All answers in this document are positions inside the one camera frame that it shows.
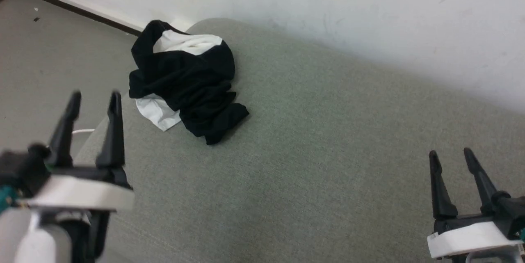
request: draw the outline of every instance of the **white wall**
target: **white wall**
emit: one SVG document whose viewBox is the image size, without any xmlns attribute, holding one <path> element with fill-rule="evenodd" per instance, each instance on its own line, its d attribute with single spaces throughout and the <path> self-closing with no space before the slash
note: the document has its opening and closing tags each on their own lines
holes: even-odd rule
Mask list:
<svg viewBox="0 0 525 263">
<path fill-rule="evenodd" d="M 525 112 L 525 0 L 67 1 L 135 27 L 218 16 L 274 27 Z"/>
</svg>

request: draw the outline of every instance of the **gray floor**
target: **gray floor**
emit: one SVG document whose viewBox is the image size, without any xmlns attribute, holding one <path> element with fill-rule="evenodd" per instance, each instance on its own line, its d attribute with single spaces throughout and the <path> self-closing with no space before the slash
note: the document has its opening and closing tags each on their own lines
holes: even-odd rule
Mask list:
<svg viewBox="0 0 525 263">
<path fill-rule="evenodd" d="M 0 147 L 47 142 L 74 89 L 75 128 L 95 128 L 111 90 L 128 90 L 135 39 L 42 0 L 0 0 Z M 88 136 L 73 137 L 73 155 Z"/>
<path fill-rule="evenodd" d="M 431 262 L 431 149 L 461 214 L 480 207 L 466 146 L 498 189 L 523 194 L 522 114 L 233 20 L 188 33 L 225 40 L 250 115 L 210 147 L 184 125 L 159 132 L 124 97 L 136 195 L 107 245 L 134 262 Z M 103 135 L 77 159 L 94 160 Z"/>
</svg>

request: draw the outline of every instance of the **couch cushion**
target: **couch cushion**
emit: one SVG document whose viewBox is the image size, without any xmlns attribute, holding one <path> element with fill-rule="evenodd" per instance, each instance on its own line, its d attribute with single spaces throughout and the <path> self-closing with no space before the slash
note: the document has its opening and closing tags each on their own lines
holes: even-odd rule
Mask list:
<svg viewBox="0 0 525 263">
<path fill-rule="evenodd" d="M 123 98 L 135 209 L 108 245 L 136 262 L 429 261 L 428 152 L 452 200 L 479 210 L 470 146 L 496 186 L 522 194 L 522 115 L 321 46 L 225 19 L 233 90 L 250 116 L 206 146 L 184 125 L 161 132 Z M 92 162 L 104 120 L 79 153 Z"/>
</svg>

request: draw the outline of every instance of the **white cable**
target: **white cable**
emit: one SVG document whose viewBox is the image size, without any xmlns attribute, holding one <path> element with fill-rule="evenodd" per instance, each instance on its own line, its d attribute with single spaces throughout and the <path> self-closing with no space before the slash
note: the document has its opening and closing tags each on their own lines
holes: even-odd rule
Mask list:
<svg viewBox="0 0 525 263">
<path fill-rule="evenodd" d="M 94 131 L 95 131 L 94 128 L 85 128 L 83 130 L 74 130 L 71 134 L 74 135 L 74 134 L 80 134 L 80 133 L 91 133 Z"/>
</svg>

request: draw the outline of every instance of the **teal component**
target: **teal component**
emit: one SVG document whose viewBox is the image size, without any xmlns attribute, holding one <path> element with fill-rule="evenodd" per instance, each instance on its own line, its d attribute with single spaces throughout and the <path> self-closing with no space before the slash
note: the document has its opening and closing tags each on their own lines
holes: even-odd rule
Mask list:
<svg viewBox="0 0 525 263">
<path fill-rule="evenodd" d="M 11 186 L 2 186 L 0 188 L 0 214 L 7 208 L 11 207 L 16 200 L 16 190 Z"/>
</svg>

